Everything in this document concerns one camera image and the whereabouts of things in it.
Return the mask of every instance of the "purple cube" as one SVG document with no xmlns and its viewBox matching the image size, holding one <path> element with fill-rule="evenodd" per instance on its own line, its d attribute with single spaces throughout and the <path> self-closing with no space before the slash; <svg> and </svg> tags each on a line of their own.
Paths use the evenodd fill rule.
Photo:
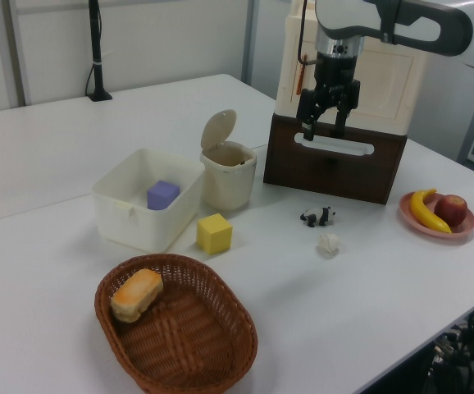
<svg viewBox="0 0 474 394">
<path fill-rule="evenodd" d="M 146 193 L 148 196 L 148 209 L 154 211 L 166 209 L 179 194 L 179 186 L 165 181 L 159 181 L 150 187 Z"/>
</svg>

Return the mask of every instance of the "wicker basket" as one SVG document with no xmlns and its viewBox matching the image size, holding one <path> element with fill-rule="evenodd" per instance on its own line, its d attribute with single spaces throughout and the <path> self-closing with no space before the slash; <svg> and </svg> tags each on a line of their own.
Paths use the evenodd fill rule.
<svg viewBox="0 0 474 394">
<path fill-rule="evenodd" d="M 110 299 L 136 271 L 162 276 L 164 289 L 135 323 L 117 321 Z M 252 318 L 208 266 L 178 254 L 132 258 L 109 272 L 95 311 L 125 371 L 147 393 L 220 393 L 238 382 L 257 354 Z"/>
</svg>

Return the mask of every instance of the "panda figurine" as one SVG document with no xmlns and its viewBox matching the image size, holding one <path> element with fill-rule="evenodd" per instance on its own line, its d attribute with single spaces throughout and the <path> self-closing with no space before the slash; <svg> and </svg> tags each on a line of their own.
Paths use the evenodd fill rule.
<svg viewBox="0 0 474 394">
<path fill-rule="evenodd" d="M 326 222 L 330 220 L 330 214 L 335 215 L 335 212 L 330 211 L 330 207 L 307 209 L 301 215 L 301 220 L 308 221 L 308 227 L 315 227 L 315 222 L 318 222 L 319 226 L 326 226 Z"/>
</svg>

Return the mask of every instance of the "banana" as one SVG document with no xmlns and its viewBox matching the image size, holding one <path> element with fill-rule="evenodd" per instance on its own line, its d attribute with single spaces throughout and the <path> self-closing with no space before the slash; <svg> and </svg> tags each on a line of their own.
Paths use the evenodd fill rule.
<svg viewBox="0 0 474 394">
<path fill-rule="evenodd" d="M 435 189 L 418 190 L 410 198 L 410 210 L 416 219 L 431 230 L 452 233 L 449 225 L 425 206 L 425 198 L 436 192 Z"/>
</svg>

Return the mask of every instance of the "red apple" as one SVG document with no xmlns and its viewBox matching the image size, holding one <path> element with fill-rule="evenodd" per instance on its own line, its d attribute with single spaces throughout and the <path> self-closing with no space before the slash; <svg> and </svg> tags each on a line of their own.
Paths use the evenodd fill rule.
<svg viewBox="0 0 474 394">
<path fill-rule="evenodd" d="M 449 226 L 461 224 L 467 217 L 467 201 L 458 195 L 444 195 L 435 204 L 434 213 Z"/>
</svg>

